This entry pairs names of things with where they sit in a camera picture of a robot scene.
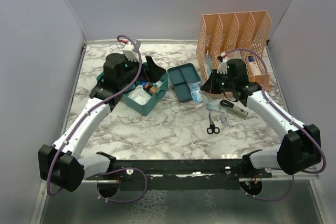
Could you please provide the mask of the blue face mask packet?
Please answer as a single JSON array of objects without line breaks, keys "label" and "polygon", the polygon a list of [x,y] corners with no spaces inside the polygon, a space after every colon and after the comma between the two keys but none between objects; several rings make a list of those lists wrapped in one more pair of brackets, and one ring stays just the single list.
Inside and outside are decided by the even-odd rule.
[{"label": "blue face mask packet", "polygon": [[202,83],[200,81],[188,84],[192,100],[195,103],[203,103],[204,102],[204,97],[203,97],[203,93],[201,91],[201,86],[202,86]]}]

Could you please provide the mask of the brown bottle orange cap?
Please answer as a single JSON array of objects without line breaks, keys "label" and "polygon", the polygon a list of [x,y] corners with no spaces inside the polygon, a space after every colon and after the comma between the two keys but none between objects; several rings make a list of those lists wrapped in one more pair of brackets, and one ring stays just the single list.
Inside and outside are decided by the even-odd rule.
[{"label": "brown bottle orange cap", "polygon": [[155,93],[158,91],[158,88],[156,86],[145,84],[144,89],[150,94],[155,95]]}]

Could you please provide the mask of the dark blue divided tray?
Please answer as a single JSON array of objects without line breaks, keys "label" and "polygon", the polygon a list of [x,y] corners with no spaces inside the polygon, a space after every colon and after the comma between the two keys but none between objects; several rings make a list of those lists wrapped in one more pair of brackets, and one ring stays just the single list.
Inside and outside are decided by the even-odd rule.
[{"label": "dark blue divided tray", "polygon": [[192,99],[189,84],[197,83],[201,79],[192,63],[186,63],[167,70],[170,82],[180,102]]}]

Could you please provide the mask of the white gauze packet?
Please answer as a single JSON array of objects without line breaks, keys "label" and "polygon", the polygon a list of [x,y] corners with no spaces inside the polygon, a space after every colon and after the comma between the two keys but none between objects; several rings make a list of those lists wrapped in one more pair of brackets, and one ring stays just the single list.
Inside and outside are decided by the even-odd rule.
[{"label": "white gauze packet", "polygon": [[151,95],[140,85],[129,92],[128,97],[140,105],[145,105],[150,100]]}]

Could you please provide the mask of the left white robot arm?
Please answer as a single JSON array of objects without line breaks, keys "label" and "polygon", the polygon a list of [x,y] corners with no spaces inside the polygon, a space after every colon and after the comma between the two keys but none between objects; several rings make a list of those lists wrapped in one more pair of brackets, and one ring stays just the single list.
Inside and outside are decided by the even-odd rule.
[{"label": "left white robot arm", "polygon": [[106,56],[102,74],[91,90],[89,99],[77,119],[53,145],[43,145],[38,151],[40,176],[50,185],[67,191],[76,190],[82,180],[93,175],[110,179],[115,175],[115,158],[99,152],[81,158],[87,141],[99,124],[113,111],[118,102],[141,82],[157,83],[164,80],[166,70],[158,66],[152,57],[135,53],[112,53]]}]

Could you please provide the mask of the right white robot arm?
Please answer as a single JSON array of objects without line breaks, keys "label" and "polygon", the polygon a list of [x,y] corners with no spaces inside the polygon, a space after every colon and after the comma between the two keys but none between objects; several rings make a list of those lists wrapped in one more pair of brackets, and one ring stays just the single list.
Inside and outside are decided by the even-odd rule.
[{"label": "right white robot arm", "polygon": [[243,60],[224,60],[218,70],[212,70],[201,90],[211,94],[232,93],[237,101],[257,113],[281,139],[278,150],[259,150],[244,155],[246,161],[241,164],[241,171],[246,177],[254,177],[264,168],[280,169],[293,175],[321,162],[318,127],[296,120],[274,103],[260,84],[250,82]]}]

